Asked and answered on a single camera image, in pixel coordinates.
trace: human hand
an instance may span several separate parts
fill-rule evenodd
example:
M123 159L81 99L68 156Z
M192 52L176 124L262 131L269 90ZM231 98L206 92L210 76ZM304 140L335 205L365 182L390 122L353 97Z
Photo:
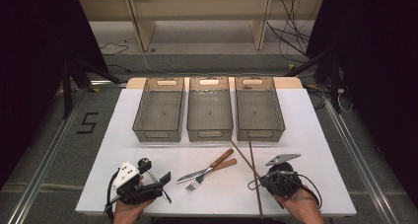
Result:
M139 184L142 186L143 176L139 178ZM116 208L114 210L113 224L132 224L144 211L144 208L150 205L155 199L151 199L136 205L127 205L122 201L116 202Z
M278 203L284 205L298 221L306 224L323 224L316 200L303 188L299 188L291 197L276 194L273 194L273 197Z

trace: storage bin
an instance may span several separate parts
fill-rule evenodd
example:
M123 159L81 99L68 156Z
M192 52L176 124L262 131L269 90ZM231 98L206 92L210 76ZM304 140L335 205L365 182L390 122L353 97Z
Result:
M183 78L147 78L133 131L141 142L181 140Z
M237 140L278 142L285 130L272 77L236 77Z
M228 77L191 77L189 85L189 140L231 141L234 124Z

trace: white table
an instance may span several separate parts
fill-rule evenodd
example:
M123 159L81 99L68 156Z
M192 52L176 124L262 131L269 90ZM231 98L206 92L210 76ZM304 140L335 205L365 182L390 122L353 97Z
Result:
M185 187L189 182L175 184L181 176L205 169L233 145L230 142L189 142L185 124L187 103L184 107L180 142L160 146L155 143L139 142L132 131L132 124L141 95L140 89L122 90L76 211L85 214L103 214L111 175L123 162L129 161L136 165L139 159L146 157L152 161L152 172L157 179L168 171L172 172L172 180L165 186L165 191L172 198L173 203L168 204L163 197L159 197L145 209L145 215L257 217L259 211L256 192L247 188L247 184L253 180L253 173L238 151L229 157L238 160L236 165L209 174L197 190L186 191ZM258 173L265 174L269 167L264 164L276 155L300 153L302 156L291 160L290 164L296 172L310 178L319 189L323 200L322 215L330 217L355 215L356 210L335 165L307 91L278 89L277 95L286 130L278 143L252 142ZM234 89L231 100L236 127ZM233 141L250 161L247 142L238 142L236 137L237 132L234 130ZM152 181L148 174L144 176L145 184ZM304 184L314 189L308 181L301 179ZM278 206L266 188L260 188L260 196L265 217L289 215L286 209L282 210Z

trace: floor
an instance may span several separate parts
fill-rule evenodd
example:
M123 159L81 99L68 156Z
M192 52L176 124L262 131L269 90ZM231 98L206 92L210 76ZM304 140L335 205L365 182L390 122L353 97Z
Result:
M310 33L313 24L307 23L304 34ZM144 54L138 48L130 23L91 25L110 73L121 79L144 75L190 76L212 73L283 75L291 70L293 64L301 64L295 59L306 60L280 42L270 30L266 32L263 49L255 50L248 22L243 21L159 22L150 50ZM271 25L283 28L284 22L271 22ZM294 37L286 38L297 44ZM304 85L314 85L314 70L311 68L299 75ZM89 77L94 81L89 90L78 90L73 85L75 113L66 120L62 119L62 92L56 93L49 108L50 113L39 127L33 145L28 148L0 192L0 223L11 220L16 207L21 207L18 210L27 210L22 218L24 223L107 222L104 216L87 216L74 209L105 136L118 95L125 85L109 84L93 73ZM317 85L317 89L326 91L327 85ZM353 217L326 218L325 222L417 223L417 208L391 172L368 128L357 114L355 105L351 108L349 98L341 97L341 107L347 112L335 114L326 94L310 90L310 96L337 167L358 211ZM89 132L92 127L87 126L86 122L92 121L96 125ZM35 193L28 194L29 187ZM379 207L380 201L386 201L387 204ZM297 223L291 217L280 221ZM256 223L257 219L143 216L138 221L143 224L151 222Z

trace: fork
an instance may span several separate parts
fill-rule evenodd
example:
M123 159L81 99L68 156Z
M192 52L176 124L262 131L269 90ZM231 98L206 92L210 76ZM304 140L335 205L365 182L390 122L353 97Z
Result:
M196 180L194 180L190 185L188 185L188 187L186 187L185 189L187 191L193 191L195 189L197 189L198 187L200 187L200 185L203 182L203 177L210 172L211 170L213 170L214 168L216 168L222 161L224 161L228 156L230 156L232 153L234 152L234 150L232 148L228 149L228 151L226 151L224 154L222 154L221 157L219 157L215 162L213 162L207 169L206 171L198 176L196 178Z

